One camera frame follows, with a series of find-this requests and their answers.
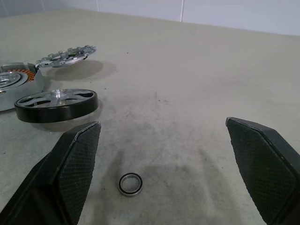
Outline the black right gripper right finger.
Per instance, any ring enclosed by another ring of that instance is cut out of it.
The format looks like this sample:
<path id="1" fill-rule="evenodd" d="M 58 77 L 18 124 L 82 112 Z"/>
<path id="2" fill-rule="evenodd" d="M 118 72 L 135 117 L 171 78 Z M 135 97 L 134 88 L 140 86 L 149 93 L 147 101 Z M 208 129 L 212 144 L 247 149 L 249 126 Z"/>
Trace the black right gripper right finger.
<path id="1" fill-rule="evenodd" d="M 274 129 L 228 117 L 240 175 L 267 225 L 300 225 L 300 154 Z"/>

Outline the grey motor housing copper windings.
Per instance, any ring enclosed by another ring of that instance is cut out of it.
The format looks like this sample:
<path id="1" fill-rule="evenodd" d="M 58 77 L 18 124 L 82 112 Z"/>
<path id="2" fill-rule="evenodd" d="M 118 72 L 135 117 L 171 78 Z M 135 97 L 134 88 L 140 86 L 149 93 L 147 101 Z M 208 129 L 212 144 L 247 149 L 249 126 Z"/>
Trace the grey motor housing copper windings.
<path id="1" fill-rule="evenodd" d="M 15 101 L 43 91 L 41 71 L 32 63 L 0 65 L 0 112 L 14 108 Z"/>

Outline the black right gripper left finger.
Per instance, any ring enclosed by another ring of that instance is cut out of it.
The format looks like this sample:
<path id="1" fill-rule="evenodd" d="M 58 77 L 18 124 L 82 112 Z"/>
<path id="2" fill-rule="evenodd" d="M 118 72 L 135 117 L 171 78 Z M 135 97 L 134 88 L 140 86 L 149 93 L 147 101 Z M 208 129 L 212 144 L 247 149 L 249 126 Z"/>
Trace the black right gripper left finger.
<path id="1" fill-rule="evenodd" d="M 0 212 L 0 225 L 77 225 L 91 185 L 101 124 L 63 133 Z"/>

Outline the grey round disc object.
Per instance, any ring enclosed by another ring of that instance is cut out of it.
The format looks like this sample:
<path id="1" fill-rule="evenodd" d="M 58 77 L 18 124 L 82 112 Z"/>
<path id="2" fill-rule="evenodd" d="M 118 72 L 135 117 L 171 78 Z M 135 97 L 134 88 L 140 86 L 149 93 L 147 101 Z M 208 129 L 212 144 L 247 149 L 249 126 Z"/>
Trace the grey round disc object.
<path id="1" fill-rule="evenodd" d="M 87 59 L 90 55 L 96 52 L 95 46 L 86 45 L 83 47 L 68 48 L 65 51 L 51 53 L 40 60 L 36 61 L 36 68 L 62 68 L 76 64 Z"/>

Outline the black rotor with silver spokes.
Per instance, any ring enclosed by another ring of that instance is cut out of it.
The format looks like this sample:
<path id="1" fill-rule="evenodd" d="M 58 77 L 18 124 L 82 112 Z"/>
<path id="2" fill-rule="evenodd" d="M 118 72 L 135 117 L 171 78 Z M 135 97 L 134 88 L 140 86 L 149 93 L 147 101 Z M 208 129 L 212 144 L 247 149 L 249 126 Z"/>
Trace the black rotor with silver spokes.
<path id="1" fill-rule="evenodd" d="M 60 89 L 23 97 L 15 102 L 19 120 L 53 123 L 79 118 L 98 108 L 98 95 L 86 89 Z"/>

